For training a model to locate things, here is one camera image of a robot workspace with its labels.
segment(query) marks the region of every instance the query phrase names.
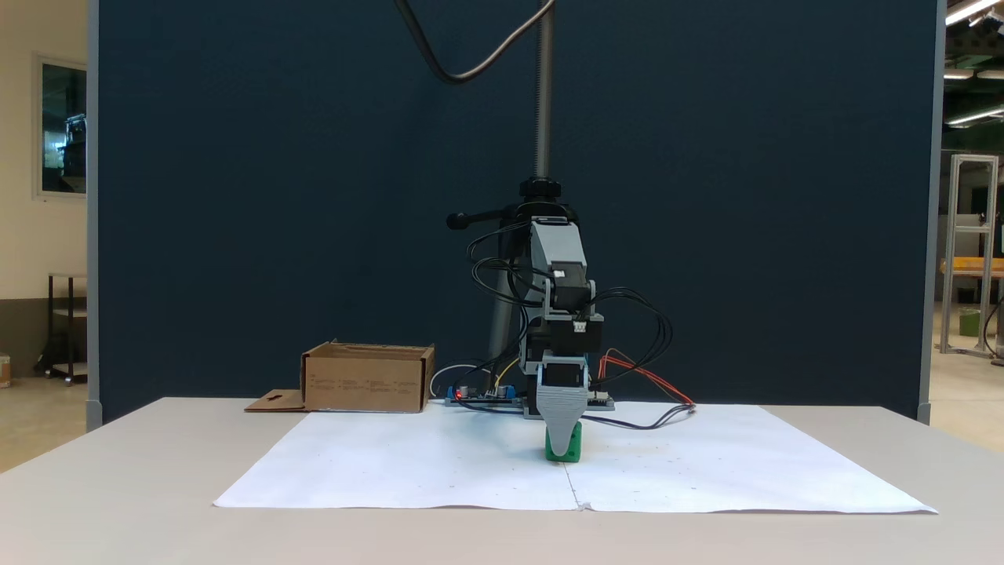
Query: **white paper sheet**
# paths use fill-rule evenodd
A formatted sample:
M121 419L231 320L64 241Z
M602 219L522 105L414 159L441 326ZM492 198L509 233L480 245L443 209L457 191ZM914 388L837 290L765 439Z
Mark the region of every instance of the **white paper sheet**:
M665 404L619 402L649 423ZM582 460L544 460L544 425L431 403L421 414L311 413L220 507L628 512L934 512L758 406L702 405L655 432L583 422Z
M421 414L314 412L216 506L574 510L543 434L543 422L439 403Z
M656 421L666 406L617 403L617 419ZM588 465L569 464L593 510L902 513L931 509L759 406L701 405L655 433L583 425Z

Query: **green bin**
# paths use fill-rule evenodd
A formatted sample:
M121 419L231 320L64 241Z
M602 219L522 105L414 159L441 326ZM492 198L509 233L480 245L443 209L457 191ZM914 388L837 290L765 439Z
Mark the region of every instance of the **green bin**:
M959 314L959 335L978 338L980 330L980 311L972 308L963 309Z

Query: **gray frame edge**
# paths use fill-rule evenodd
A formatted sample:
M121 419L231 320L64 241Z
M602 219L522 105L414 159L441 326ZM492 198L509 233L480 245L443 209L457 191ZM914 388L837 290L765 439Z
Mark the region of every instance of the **gray frame edge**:
M948 0L938 0L935 25L934 100L931 116L931 182L928 187L928 242L924 274L924 332L921 344L921 394L917 419L931 425L931 355L934 350L935 269L938 250L938 193L941 190L942 111L945 96L945 14Z
M97 14L98 0L87 5L87 432L103 421L99 380L97 272Z

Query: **white wall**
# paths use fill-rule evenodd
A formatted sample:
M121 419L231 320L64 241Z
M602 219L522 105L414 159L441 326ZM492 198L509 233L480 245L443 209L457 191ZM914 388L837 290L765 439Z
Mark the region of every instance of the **white wall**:
M83 199L32 199L32 53L87 60L85 0L0 0L0 300L47 296L86 270Z

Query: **yellow wire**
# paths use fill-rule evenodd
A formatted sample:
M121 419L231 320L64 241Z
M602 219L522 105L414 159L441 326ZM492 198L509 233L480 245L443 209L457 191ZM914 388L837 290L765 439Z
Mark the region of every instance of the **yellow wire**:
M515 365L516 363L519 363L519 357L513 359L512 363L510 363L508 367L506 367L505 369L502 369L502 372L499 373L499 378L495 379L495 388L496 389L499 387L499 383L502 382L502 377L504 377L505 374L509 372L509 369L512 369L512 366Z

